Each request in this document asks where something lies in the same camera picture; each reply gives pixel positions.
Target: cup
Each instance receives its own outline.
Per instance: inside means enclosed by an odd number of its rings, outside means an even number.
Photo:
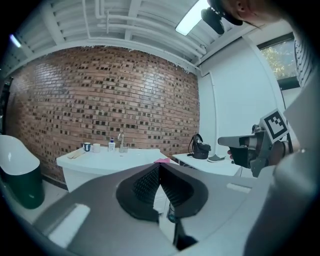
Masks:
[[[89,152],[89,151],[90,151],[90,148],[91,148],[91,143],[90,143],[90,142],[85,142],[85,143],[83,143],[83,149],[84,149],[84,151]]]
[[[93,144],[93,153],[100,153],[100,144],[99,143]]]

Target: white floor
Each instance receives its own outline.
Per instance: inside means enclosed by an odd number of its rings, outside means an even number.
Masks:
[[[52,185],[47,181],[42,181],[44,188],[44,201],[43,203],[35,209],[26,209],[19,202],[17,202],[14,197],[11,196],[11,190],[8,188],[7,184],[2,183],[3,188],[5,189],[5,199],[8,201],[13,211],[19,214],[22,218],[28,221],[30,224],[33,224],[35,220],[53,203],[58,201],[64,195],[68,193],[68,191]]]

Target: desk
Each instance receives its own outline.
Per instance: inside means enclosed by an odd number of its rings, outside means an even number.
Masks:
[[[241,166],[231,163],[230,159],[218,162],[208,162],[207,159],[195,159],[187,154],[174,154],[173,157],[180,162],[187,164],[199,171],[203,171],[211,174],[219,174],[226,176],[240,176]]]

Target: bottle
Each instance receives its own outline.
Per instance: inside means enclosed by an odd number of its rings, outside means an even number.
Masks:
[[[114,142],[114,138],[111,138],[109,142],[109,152],[116,151],[116,143]]]

